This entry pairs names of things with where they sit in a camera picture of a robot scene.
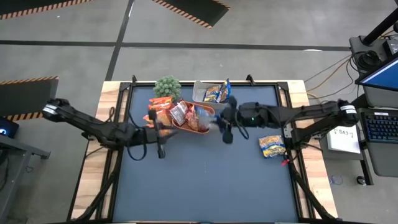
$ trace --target black metal frame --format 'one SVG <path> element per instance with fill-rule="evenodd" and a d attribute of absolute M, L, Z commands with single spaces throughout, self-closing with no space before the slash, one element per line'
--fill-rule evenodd
<path fill-rule="evenodd" d="M 282 91 L 284 91 L 287 106 L 292 107 L 292 102 L 291 102 L 290 94 L 289 94 L 289 88 L 288 88 L 288 84 L 286 82 L 255 83 L 250 75 L 248 75 L 246 80 L 248 82 L 245 82 L 245 81 L 232 82 L 231 85 L 232 86 L 254 86 L 254 85 L 256 85 L 256 86 L 272 86 L 272 87 L 274 87 L 275 95 L 277 97 L 277 106 L 282 106 L 282 96 L 280 94 L 280 90 L 282 90 Z M 181 86 L 193 86 L 193 84 L 194 84 L 194 82 L 181 82 Z M 133 101 L 132 97 L 134 94 L 134 88 L 135 87 L 147 87 L 147 86 L 149 87 L 149 86 L 154 86 L 154 85 L 155 85 L 154 82 L 137 82 L 137 79 L 135 78 L 135 76 L 133 76 L 132 82 L 122 82 L 119 87 L 119 95 L 118 95 L 118 100 L 117 100 L 116 108 L 115 108 L 114 122 L 119 121 L 119 116 L 120 116 L 121 107 L 122 107 L 122 100 L 123 100 L 124 94 L 126 94 L 126 90 L 128 90 L 128 92 L 127 92 L 127 99 L 126 99 L 126 109 L 124 112 L 124 121 L 128 120 L 128 114 L 131 109 L 131 103 Z M 66 223 L 93 223 L 93 222 L 112 223 L 113 215 L 114 215 L 114 206 L 115 206 L 115 202 L 116 202 L 116 194 L 117 194 L 117 190 L 118 190 L 119 174 L 120 174 L 120 170 L 121 170 L 121 161 L 122 161 L 122 157 L 123 157 L 123 150 L 124 150 L 124 148 L 116 150 L 117 151 L 116 164 L 115 164 L 115 167 L 109 177 L 108 177 L 108 175 L 109 175 L 109 171 L 111 169 L 111 161 L 114 156 L 113 155 L 114 151 L 108 151 L 108 153 L 107 153 L 105 167 L 104 167 L 103 180 L 101 183 L 101 190 L 98 193 L 98 195 L 96 196 L 96 198 L 94 199 L 93 203 L 91 203 L 91 205 L 90 205 L 92 208 L 92 210 L 91 210 L 92 212 L 94 211 L 94 208 L 96 210 L 95 219 L 89 220 L 92 215 L 92 213 L 91 213 L 91 215 L 86 216 L 84 220 L 81 220 L 81 221 L 80 220 L 71 220 L 73 206 L 75 204 L 78 186 L 80 183 L 81 173 L 83 171 L 83 166 L 84 166 L 84 161 L 83 161 L 83 163 L 81 165 L 81 169 L 80 169 L 79 179 L 76 184 L 75 194 L 74 194 L 71 206 L 70 206 L 70 211 L 69 211 Z M 297 153 L 298 153 L 298 164 L 300 167 L 300 175 L 302 176 L 304 182 L 308 185 L 307 173 L 305 171 L 305 165 L 304 165 L 302 153 L 301 153 L 301 151 L 297 151 Z M 294 200 L 295 200 L 296 213 L 297 213 L 298 220 L 300 221 L 304 218 L 303 210 L 302 210 L 302 205 L 300 203 L 299 187 L 298 187 L 295 179 L 293 178 L 293 175 L 292 175 L 293 169 L 292 168 L 293 168 L 292 165 L 290 163 L 288 163 L 288 169 L 289 169 L 290 179 L 291 179 L 291 183 L 292 183 L 292 190 L 293 190 Z M 111 189 L 111 199 L 109 202 L 109 210 L 108 210 L 108 214 L 107 214 L 106 218 L 103 218 L 103 212 L 102 212 L 103 199 L 104 199 L 103 197 L 105 196 L 106 192 L 109 190 L 110 186 L 112 186 L 112 189 Z M 307 208 L 308 208 L 309 218 L 315 218 L 315 212 L 314 212 L 314 209 L 313 209 L 309 199 L 307 199 Z"/>

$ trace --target desk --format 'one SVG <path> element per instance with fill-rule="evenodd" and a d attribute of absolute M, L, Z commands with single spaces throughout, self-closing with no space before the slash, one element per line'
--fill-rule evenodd
<path fill-rule="evenodd" d="M 289 86 L 289 96 L 286 97 L 290 97 L 292 106 L 298 107 L 302 105 L 309 105 L 307 94 L 305 91 L 305 85 L 302 80 L 256 81 L 256 83 L 259 82 L 287 82 Z M 103 89 L 101 91 L 101 97 L 99 99 L 98 109 L 96 112 L 96 117 L 98 119 L 106 120 L 108 118 L 109 108 L 116 105 L 120 84 L 121 82 L 104 82 Z M 282 97 L 283 105 L 287 105 L 287 101 L 285 100 L 286 97 Z M 121 115 L 119 119 L 120 121 L 122 120 L 121 118 L 124 116 L 125 104 L 126 96 L 124 96 L 122 100 L 122 109 L 120 111 Z M 309 119 L 306 121 L 297 121 L 296 125 L 297 127 L 304 128 L 312 123 L 313 120 Z M 319 142 L 315 140 L 311 140 L 310 144 L 319 146 Z M 90 141 L 86 153 L 90 153 L 98 147 L 99 145 L 97 142 Z M 333 196 L 331 193 L 322 153 L 310 147 L 304 149 L 302 153 L 303 161 L 305 164 L 304 169 L 307 173 L 310 189 L 315 194 L 320 203 L 326 208 L 326 210 L 328 210 L 328 212 L 333 216 L 337 217 L 335 203 L 333 201 Z M 71 209 L 68 216 L 69 218 L 79 217 L 85 211 L 87 206 L 90 205 L 96 194 L 99 192 L 101 182 L 103 180 L 106 157 L 107 151 L 104 149 L 103 151 L 98 151 L 97 153 L 92 154 L 83 163 L 81 174 L 78 179 L 78 184 L 76 186 L 75 195 L 72 200 Z M 302 205 L 303 216 L 308 217 L 308 210 L 306 209 L 306 198 L 301 190 L 298 191 L 298 194 L 300 195 L 300 204 Z M 103 217 L 106 217 L 109 208 L 110 196 L 111 191 L 109 190 L 104 200 Z"/>

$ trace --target gray floor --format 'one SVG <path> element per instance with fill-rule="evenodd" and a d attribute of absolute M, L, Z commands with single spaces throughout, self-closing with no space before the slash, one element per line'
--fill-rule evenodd
<path fill-rule="evenodd" d="M 0 40 L 115 42 L 128 0 L 94 0 L 55 11 L 0 21 Z M 207 30 L 150 0 L 136 0 L 125 42 L 348 46 L 348 38 L 369 32 L 396 6 L 392 0 L 223 0 L 231 10 Z M 0 80 L 59 75 L 57 96 L 94 115 L 112 47 L 0 45 Z M 122 48 L 113 80 L 305 80 L 349 52 L 298 50 L 211 50 Z M 331 70 L 306 83 L 311 88 Z M 349 72 L 355 78 L 357 74 Z M 350 81 L 345 68 L 320 88 L 333 93 Z M 356 98 L 354 86 L 323 100 Z M 51 151 L 48 161 L 33 160 L 12 216 L 28 223 L 61 222 L 67 217 L 86 141 L 80 131 L 45 120 L 20 122 L 20 141 Z M 340 217 L 358 222 L 395 223 L 398 179 L 374 176 L 375 186 L 356 185 L 359 162 L 326 161 Z"/>

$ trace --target black and orange stripes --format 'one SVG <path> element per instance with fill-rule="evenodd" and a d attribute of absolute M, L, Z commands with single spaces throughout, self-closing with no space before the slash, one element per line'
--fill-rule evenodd
<path fill-rule="evenodd" d="M 153 1 L 156 2 L 157 4 L 160 4 L 163 7 L 166 7 L 167 9 L 170 9 L 171 11 L 177 13 L 180 16 L 183 16 L 193 22 L 196 22 L 197 24 L 203 27 L 206 27 L 207 29 L 213 28 L 214 24 L 225 14 L 227 10 L 230 9 L 229 6 L 226 6 L 214 0 L 207 0 L 207 1 L 201 0 L 195 2 L 195 5 L 193 5 L 191 1 L 186 1 L 186 0 L 181 0 L 181 1 L 153 0 Z M 201 7 L 198 7 L 198 4 L 201 3 L 203 3 L 203 5 Z"/>
<path fill-rule="evenodd" d="M 10 19 L 10 18 L 19 17 L 19 16 L 26 16 L 26 15 L 34 14 L 37 12 L 44 12 L 44 11 L 49 11 L 52 9 L 59 9 L 62 7 L 72 6 L 72 5 L 76 5 L 76 4 L 80 4 L 80 3 L 84 3 L 84 2 L 90 2 L 90 1 L 92 1 L 92 0 L 71 0 L 71 1 L 61 2 L 58 4 L 51 4 L 49 6 L 35 7 L 33 9 L 26 9 L 23 11 L 17 11 L 17 12 L 0 15 L 0 20 Z"/>
<path fill-rule="evenodd" d="M 39 82 L 39 81 L 54 80 L 54 79 L 59 79 L 59 77 L 53 76 L 53 77 L 28 78 L 28 79 L 24 79 L 24 80 L 3 81 L 3 82 L 0 82 L 0 85 L 26 83 L 26 82 Z"/>
<path fill-rule="evenodd" d="M 37 118 L 42 118 L 42 117 L 43 117 L 43 113 L 41 113 L 41 112 L 3 116 L 3 118 L 6 118 L 9 121 L 22 121 L 22 120 L 37 119 Z"/>

